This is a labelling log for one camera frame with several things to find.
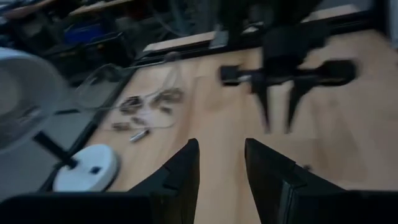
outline robotic arm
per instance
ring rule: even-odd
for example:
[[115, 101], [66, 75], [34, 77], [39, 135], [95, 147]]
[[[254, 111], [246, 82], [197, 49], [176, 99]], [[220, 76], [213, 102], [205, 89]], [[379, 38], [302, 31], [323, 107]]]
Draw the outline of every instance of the robotic arm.
[[262, 68], [258, 70], [239, 70], [238, 66], [222, 66], [220, 79], [225, 86], [236, 86], [242, 82], [251, 84], [262, 105], [266, 132], [270, 131], [269, 87], [293, 81], [290, 90], [289, 110], [286, 132], [289, 133], [294, 114], [301, 98], [316, 86], [342, 86], [356, 78], [356, 66], [350, 60], [327, 61], [311, 70], [299, 69], [308, 53], [325, 46], [329, 36], [328, 27], [321, 22], [301, 23], [321, 2], [321, 0], [234, 0], [221, 1], [220, 21], [229, 30], [229, 44], [239, 40], [243, 27], [242, 19], [247, 18], [251, 4], [269, 7], [272, 22], [263, 27]]

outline floor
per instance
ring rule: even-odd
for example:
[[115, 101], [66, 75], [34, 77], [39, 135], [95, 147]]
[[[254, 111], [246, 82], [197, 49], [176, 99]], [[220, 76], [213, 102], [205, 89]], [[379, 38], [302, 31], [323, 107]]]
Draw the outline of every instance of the floor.
[[[320, 9], [339, 6], [354, 2], [360, 9], [369, 7], [370, 1], [364, 0], [327, 0]], [[140, 52], [151, 39], [142, 35], [137, 38], [135, 48]], [[60, 105], [60, 110], [75, 108], [71, 98], [74, 89], [69, 89], [65, 94], [68, 100]], [[105, 91], [98, 95], [98, 100], [106, 98]], [[60, 146], [68, 149], [77, 139], [85, 126], [92, 119], [93, 113], [65, 114], [54, 116], [45, 128], [45, 132]], [[32, 192], [40, 187], [43, 181], [52, 171], [57, 161], [33, 141], [23, 144], [21, 147], [7, 154], [0, 155], [0, 201], [6, 197], [23, 192]]]

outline electric fan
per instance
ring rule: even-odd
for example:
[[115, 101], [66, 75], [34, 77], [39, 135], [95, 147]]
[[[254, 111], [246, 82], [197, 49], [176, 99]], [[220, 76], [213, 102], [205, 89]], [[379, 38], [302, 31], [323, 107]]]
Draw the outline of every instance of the electric fan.
[[0, 156], [33, 138], [64, 164], [54, 191], [104, 190], [118, 173], [118, 159], [109, 146], [90, 146], [70, 157], [42, 132], [62, 102], [65, 87], [47, 61], [0, 48]]

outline wooden surface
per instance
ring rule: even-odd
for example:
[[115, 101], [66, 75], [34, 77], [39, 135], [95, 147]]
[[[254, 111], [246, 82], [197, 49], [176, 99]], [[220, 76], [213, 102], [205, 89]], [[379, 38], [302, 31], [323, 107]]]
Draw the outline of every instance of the wooden surface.
[[18, 7], [13, 10], [5, 12], [2, 16], [5, 17], [6, 19], [22, 19], [25, 16], [28, 16], [29, 14], [32, 14], [42, 9], [43, 7], [53, 3], [54, 1], [58, 0], [44, 0], [36, 4], [31, 4], [29, 6]]
[[[317, 88], [301, 102], [290, 135], [283, 133], [291, 83], [271, 88], [272, 134], [248, 87], [221, 87], [220, 65], [258, 68], [260, 49], [184, 60], [187, 102], [179, 121], [136, 144], [132, 133], [99, 129], [88, 144], [107, 144], [121, 157], [111, 191], [129, 190], [151, 175], [190, 138], [200, 144], [200, 187], [195, 223], [259, 223], [244, 165], [244, 140], [256, 138], [299, 165], [346, 189], [398, 190], [398, 55], [376, 31], [330, 39], [303, 67], [331, 58], [355, 58], [360, 77], [336, 88]], [[166, 66], [137, 72], [121, 95], [157, 88]]]
[[73, 12], [69, 13], [69, 15], [75, 16], [75, 15], [84, 14], [87, 12], [101, 11], [103, 9], [106, 9], [107, 7], [116, 6], [118, 4], [124, 4], [126, 2], [131, 2], [131, 1], [134, 1], [134, 0], [114, 0], [111, 2], [100, 1], [100, 2], [97, 2], [90, 6], [82, 6], [78, 9], [74, 10]]

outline small metal part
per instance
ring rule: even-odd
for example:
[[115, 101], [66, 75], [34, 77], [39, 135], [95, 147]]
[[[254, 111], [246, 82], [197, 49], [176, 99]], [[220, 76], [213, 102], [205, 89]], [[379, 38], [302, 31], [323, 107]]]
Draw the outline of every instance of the small metal part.
[[141, 131], [140, 133], [137, 133], [133, 136], [131, 136], [130, 138], [130, 142], [138, 142], [139, 140], [141, 140], [143, 137], [147, 136], [148, 134], [150, 134], [149, 129], [145, 129], [143, 131]]
[[183, 91], [180, 88], [170, 88], [162, 92], [162, 98], [168, 103], [179, 103], [183, 98]]
[[147, 125], [147, 121], [142, 119], [142, 118], [138, 118], [138, 117], [132, 117], [131, 121], [134, 122], [134, 124], [138, 124], [138, 125]]
[[115, 129], [116, 131], [127, 131], [130, 130], [130, 123], [128, 122], [118, 122], [118, 123], [113, 123], [112, 128]]
[[120, 106], [120, 112], [123, 114], [133, 114], [144, 105], [140, 96], [130, 96]]
[[173, 109], [169, 108], [167, 106], [161, 106], [159, 109], [163, 113], [167, 113], [167, 114], [172, 114], [173, 113]]

